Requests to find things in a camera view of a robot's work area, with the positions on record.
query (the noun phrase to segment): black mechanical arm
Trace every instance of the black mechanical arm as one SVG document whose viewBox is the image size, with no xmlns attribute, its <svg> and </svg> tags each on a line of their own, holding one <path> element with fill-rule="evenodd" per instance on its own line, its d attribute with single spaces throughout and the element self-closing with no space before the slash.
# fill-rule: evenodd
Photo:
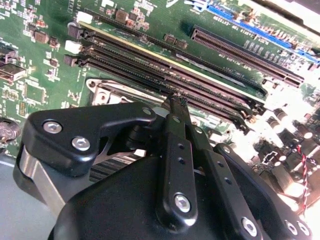
<svg viewBox="0 0 320 240">
<path fill-rule="evenodd" d="M 146 157 L 89 182 L 92 165 L 136 149 Z M 312 239 L 228 145 L 212 148 L 177 96 L 154 110 L 135 102 L 33 113 L 13 176 L 58 216 L 51 240 Z"/>
</svg>

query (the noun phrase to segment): silver screw head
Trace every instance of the silver screw head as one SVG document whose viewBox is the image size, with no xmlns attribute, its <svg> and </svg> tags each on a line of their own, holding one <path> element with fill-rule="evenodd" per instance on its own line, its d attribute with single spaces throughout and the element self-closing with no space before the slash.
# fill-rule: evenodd
<svg viewBox="0 0 320 240">
<path fill-rule="evenodd" d="M 175 122 L 180 123 L 180 119 L 177 116 L 173 116 L 172 118 Z"/>
<path fill-rule="evenodd" d="M 43 129 L 50 134 L 57 134 L 62 131 L 62 126 L 56 121 L 47 121 L 43 124 Z"/>
<path fill-rule="evenodd" d="M 296 227 L 289 221 L 285 220 L 286 227 L 290 230 L 293 235 L 298 235 Z"/>
<path fill-rule="evenodd" d="M 90 142 L 83 136 L 77 136 L 72 139 L 72 146 L 79 151 L 87 151 L 90 148 Z"/>
<path fill-rule="evenodd" d="M 305 235 L 310 236 L 310 231 L 305 225 L 298 221 L 298 226 Z"/>
<path fill-rule="evenodd" d="M 174 196 L 174 203 L 179 208 L 179 210 L 183 213 L 187 213 L 191 209 L 188 198 L 186 198 L 181 194 L 177 194 Z"/>
<path fill-rule="evenodd" d="M 142 110 L 145 114 L 151 115 L 151 111 L 147 107 L 144 107 Z"/>
<path fill-rule="evenodd" d="M 202 130 L 200 127 L 196 126 L 194 129 L 198 134 L 202 134 Z"/>
<path fill-rule="evenodd" d="M 243 217 L 242 220 L 242 225 L 244 227 L 244 229 L 252 236 L 252 237 L 256 237 L 258 235 L 258 231 L 256 226 L 254 225 L 254 223 L 249 220 L 246 217 Z"/>
<path fill-rule="evenodd" d="M 230 149 L 227 147 L 227 146 L 224 146 L 223 147 L 223 150 L 227 153 L 227 154 L 229 154 L 231 151 L 230 151 Z"/>
</svg>

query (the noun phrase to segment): blue pcie slot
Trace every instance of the blue pcie slot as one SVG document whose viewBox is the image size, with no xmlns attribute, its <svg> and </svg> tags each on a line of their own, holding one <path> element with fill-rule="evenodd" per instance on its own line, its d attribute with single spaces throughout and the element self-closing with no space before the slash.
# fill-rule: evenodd
<svg viewBox="0 0 320 240">
<path fill-rule="evenodd" d="M 206 7 L 206 9 L 207 9 L 208 12 L 210 12 L 212 14 L 215 14 L 215 15 L 218 15 L 218 16 L 220 16 L 220 17 L 232 22 L 233 24 L 235 24 L 235 25 L 237 25 L 237 26 L 239 26 L 239 27 L 241 27 L 243 29 L 246 29 L 246 30 L 250 31 L 253 34 L 257 34 L 257 35 L 259 35 L 259 36 L 261 36 L 261 37 L 263 37 L 263 38 L 265 38 L 265 39 L 267 39 L 267 40 L 269 40 L 269 41 L 271 41 L 271 42 L 273 42 L 275 44 L 278 44 L 279 46 L 281 46 L 281 47 L 283 47 L 285 49 L 292 49 L 292 45 L 290 43 L 288 43 L 288 42 L 284 42 L 284 41 L 282 41 L 280 39 L 277 39 L 276 37 L 271 36 L 268 33 L 266 33 L 266 32 L 264 32 L 264 31 L 262 31 L 262 30 L 260 30 L 260 29 L 258 29 L 256 27 L 254 27 L 254 26 L 250 26 L 250 25 L 248 25 L 248 24 L 246 24 L 244 22 L 236 22 L 233 19 L 234 16 L 232 14 L 228 13 L 228 12 L 221 11 L 221 10 L 215 8 L 214 6 L 210 6 L 210 5 L 208 5 Z M 314 62 L 316 64 L 320 64 L 320 60 L 317 60 L 315 57 L 311 56 L 307 52 L 304 52 L 302 50 L 298 50 L 295 53 L 300 55 L 301 57 L 304 57 L 304 58 L 308 59 L 309 61 L 312 61 L 312 62 Z"/>
</svg>

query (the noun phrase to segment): red and black wire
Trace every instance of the red and black wire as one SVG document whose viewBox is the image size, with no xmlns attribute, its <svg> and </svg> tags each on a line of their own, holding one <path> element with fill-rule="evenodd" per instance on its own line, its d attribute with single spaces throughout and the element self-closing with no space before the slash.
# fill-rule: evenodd
<svg viewBox="0 0 320 240">
<path fill-rule="evenodd" d="M 308 166 L 307 166 L 307 156 L 301 151 L 301 145 L 296 147 L 298 154 L 302 158 L 302 178 L 303 178 L 303 215 L 305 215 L 307 210 L 307 191 L 308 191 Z"/>
</svg>

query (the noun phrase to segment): black ram slot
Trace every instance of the black ram slot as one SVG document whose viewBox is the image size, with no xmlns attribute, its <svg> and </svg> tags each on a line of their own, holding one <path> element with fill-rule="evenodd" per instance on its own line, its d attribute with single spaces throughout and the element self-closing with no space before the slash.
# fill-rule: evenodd
<svg viewBox="0 0 320 240">
<path fill-rule="evenodd" d="M 176 93 L 179 89 L 178 86 L 172 86 L 172 84 L 164 84 L 158 80 L 145 77 L 143 74 L 140 75 L 136 72 L 132 72 L 127 68 L 120 68 L 119 66 L 113 65 L 110 62 L 101 62 L 89 57 L 80 59 L 78 62 L 80 67 L 92 67 L 99 71 L 108 73 L 117 78 L 126 80 L 127 82 L 132 81 L 135 84 L 141 84 L 143 87 L 150 89 L 150 87 L 160 90 L 164 94 Z M 231 111 L 228 111 L 216 104 L 210 104 L 202 99 L 195 97 L 194 95 L 187 94 L 186 92 L 180 92 L 182 96 L 186 97 L 190 101 L 191 106 L 196 106 L 203 109 L 205 112 L 220 117 L 228 122 L 232 122 L 235 126 L 242 130 L 245 134 L 249 132 L 249 128 L 245 124 L 245 121 L 238 115 Z"/>
<path fill-rule="evenodd" d="M 181 67 L 178 67 L 174 64 L 164 61 L 163 59 L 159 59 L 158 57 L 145 53 L 144 51 L 138 50 L 134 47 L 131 47 L 127 44 L 119 42 L 113 38 L 107 37 L 100 33 L 91 34 L 90 37 L 87 39 L 92 43 L 96 44 L 94 46 L 89 46 L 88 49 L 93 48 L 101 51 L 104 49 L 105 51 L 112 52 L 108 47 L 118 49 L 117 52 L 113 51 L 115 54 L 121 55 L 125 57 L 126 55 L 121 54 L 121 52 L 130 54 L 138 59 L 142 59 L 149 65 L 153 65 L 159 69 L 167 69 L 168 72 L 173 72 L 174 74 L 181 77 L 181 79 L 185 78 L 189 83 L 196 83 L 198 86 L 202 86 L 203 89 L 207 89 L 211 91 L 211 94 L 223 99 L 223 101 L 227 101 L 233 105 L 238 106 L 239 108 L 243 108 L 245 105 L 253 106 L 253 110 L 255 110 L 256 106 L 252 105 L 252 100 L 247 96 L 243 96 L 242 94 L 233 91 L 227 87 L 224 87 L 216 82 L 213 82 L 205 77 L 201 77 L 193 72 L 187 73 L 187 71 Z M 264 110 L 256 111 L 255 113 L 263 113 Z"/>
<path fill-rule="evenodd" d="M 219 54 L 257 69 L 270 77 L 284 81 L 294 87 L 299 87 L 304 82 L 303 77 L 199 26 L 194 26 L 191 39 L 209 49 L 217 51 Z"/>
<path fill-rule="evenodd" d="M 241 82 L 241 83 L 245 83 L 249 86 L 251 86 L 252 88 L 254 88 L 255 90 L 259 91 L 263 96 L 266 96 L 268 93 L 267 91 L 261 87 L 257 82 L 253 81 L 253 80 L 250 80 L 250 79 L 245 79 L 245 78 L 241 78 L 241 77 L 237 77 L 237 76 L 234 76 L 234 75 L 231 75 L 230 73 L 226 72 L 222 67 L 219 67 L 217 65 L 214 65 L 208 61 L 205 61 L 203 59 L 201 59 L 200 57 L 197 57 L 197 56 L 194 56 L 194 55 L 191 55 L 185 51 L 182 51 L 181 49 L 177 48 L 177 47 L 174 47 L 172 45 L 169 45 L 167 44 L 166 42 L 164 41 L 161 41 L 159 39 L 156 39 L 152 36 L 149 36 L 141 31 L 138 31 L 138 30 L 135 30 L 133 28 L 130 28 L 128 26 L 126 26 L 125 24 L 122 24 L 110 17 L 106 17 L 106 16 L 102 16 L 100 15 L 99 13 L 96 13 L 90 9 L 87 9 L 85 8 L 84 9 L 84 12 L 85 13 L 88 13 L 90 15 L 93 16 L 93 19 L 97 20 L 97 21 L 100 21 L 102 23 L 106 23 L 106 24 L 109 24 L 109 25 L 112 25 L 118 29 L 121 29 L 129 34 L 132 34 L 138 38 L 140 37 L 144 37 L 146 38 L 149 42 L 159 46 L 159 47 L 162 47 L 164 49 L 167 49 L 169 51 L 172 52 L 172 54 L 174 56 L 177 56 L 177 55 L 180 55 L 180 56 L 183 56 L 184 58 L 187 58 L 189 60 L 192 60 L 198 64 L 201 64 L 215 72 L 217 72 L 217 75 L 222 75 L 222 76 L 225 76 L 224 78 L 232 78 L 234 79 L 235 81 L 238 81 L 238 82 Z"/>
<path fill-rule="evenodd" d="M 152 68 L 148 65 L 144 65 L 139 61 L 130 59 L 123 55 L 119 55 L 116 52 L 112 52 L 112 51 L 108 52 L 108 50 L 102 49 L 100 47 L 93 47 L 91 50 L 88 50 L 86 52 L 91 56 L 94 56 L 99 59 L 104 59 L 107 62 L 118 61 L 118 62 L 115 62 L 115 64 L 122 65 L 124 67 L 132 65 L 132 66 L 135 66 L 136 68 L 143 69 L 146 73 L 151 71 L 152 74 L 157 74 L 164 81 L 170 81 L 176 84 L 183 91 L 192 91 L 193 94 L 198 94 L 199 96 L 202 96 L 203 98 L 205 98 L 207 102 L 213 101 L 217 105 L 223 105 L 224 107 L 229 108 L 231 111 L 238 112 L 246 119 L 251 119 L 253 115 L 253 111 L 251 109 L 244 107 L 243 105 L 235 101 L 230 101 L 229 99 L 227 99 L 226 97 L 222 96 L 219 93 L 215 93 L 209 89 L 206 89 L 201 85 L 195 84 L 192 81 L 177 79 L 172 75 L 164 73 L 160 69 Z"/>
</svg>

